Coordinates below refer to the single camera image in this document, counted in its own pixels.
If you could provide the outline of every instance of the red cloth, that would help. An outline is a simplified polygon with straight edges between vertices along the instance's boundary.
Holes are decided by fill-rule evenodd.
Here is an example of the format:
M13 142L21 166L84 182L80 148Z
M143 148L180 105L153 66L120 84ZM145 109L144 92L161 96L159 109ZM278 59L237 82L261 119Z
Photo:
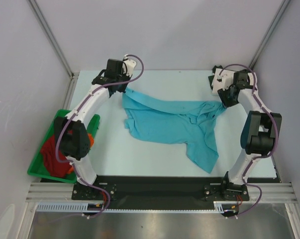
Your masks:
M70 170L71 165L69 163L60 163L56 159L55 155L55 136L51 136L41 147L40 153L44 157L44 166L50 173L50 176L63 178ZM59 158L62 161L66 160L66 157L59 151Z

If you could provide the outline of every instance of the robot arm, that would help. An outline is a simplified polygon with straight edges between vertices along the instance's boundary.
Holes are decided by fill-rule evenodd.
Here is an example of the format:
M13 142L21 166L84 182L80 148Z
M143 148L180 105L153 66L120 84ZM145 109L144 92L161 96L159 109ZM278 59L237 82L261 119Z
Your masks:
M223 181L223 188L227 192L241 193L256 163L274 149L275 141L278 140L275 127L279 133L282 117L271 112L259 98L255 74L245 70L223 70L222 67L214 67L213 71L214 76L209 77L212 93L219 95L226 108L241 104L248 114L240 138L242 151Z
M56 146L66 156L66 162L74 164L74 169L80 175L78 182L81 184L93 184L97 177L88 157L89 122L100 106L116 91L125 91L127 83L120 83L131 79L135 66L136 62L127 56L123 60L109 59L106 69L93 79L90 90L81 102L65 117L57 117L54 120Z

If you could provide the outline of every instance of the white table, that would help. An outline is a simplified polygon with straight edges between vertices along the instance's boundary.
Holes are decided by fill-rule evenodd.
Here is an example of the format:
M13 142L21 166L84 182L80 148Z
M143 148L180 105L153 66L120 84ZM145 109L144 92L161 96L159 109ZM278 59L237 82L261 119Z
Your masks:
M88 92L99 71L81 71L70 109ZM211 95L207 77L211 71L145 71L128 87L161 100L220 101ZM222 177L233 166L240 151L240 134L247 114L241 105L228 108L217 118L215 137L219 158L208 174L186 156L185 144L160 144L133 138L124 128L127 118L122 95L115 93L97 112L101 117L95 144L90 151L98 175ZM251 177L276 178L271 158L262 159Z

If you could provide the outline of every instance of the green basket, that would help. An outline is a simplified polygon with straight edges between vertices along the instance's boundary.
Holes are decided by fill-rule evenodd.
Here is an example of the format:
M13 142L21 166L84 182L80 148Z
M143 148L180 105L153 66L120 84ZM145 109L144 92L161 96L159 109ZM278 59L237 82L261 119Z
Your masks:
M54 119L57 116L64 117L69 112L70 111L68 111L68 110L58 110ZM87 132L91 133L91 135L93 137L95 137L95 135L97 133L99 123L100 123L100 116L94 115L88 125L88 128L87 128ZM27 173L29 175L35 176L35 177L47 178L47 179L56 180L56 181L60 181L60 182L64 182L64 183L75 183L77 180L77 177L74 172L67 174L65 178L57 178L57 177L50 176L49 172L47 171L47 169L44 166L43 156L40 153L40 149L41 149L42 145L47 141L47 139L49 139L53 134L54 134L54 123L52 122L43 141L41 142L32 162L31 162L29 168L28 168Z

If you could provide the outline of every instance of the white wall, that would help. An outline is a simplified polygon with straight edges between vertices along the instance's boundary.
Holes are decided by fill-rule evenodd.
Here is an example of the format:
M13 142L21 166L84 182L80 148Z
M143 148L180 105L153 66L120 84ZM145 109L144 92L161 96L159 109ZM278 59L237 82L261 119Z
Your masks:
M0 215L15 204L20 224L33 178L28 166L69 79L26 0L0 0Z
M275 159L300 203L300 0L291 3L255 70L263 101L283 116Z
M282 0L37 0L73 71L133 53L148 70L249 64Z

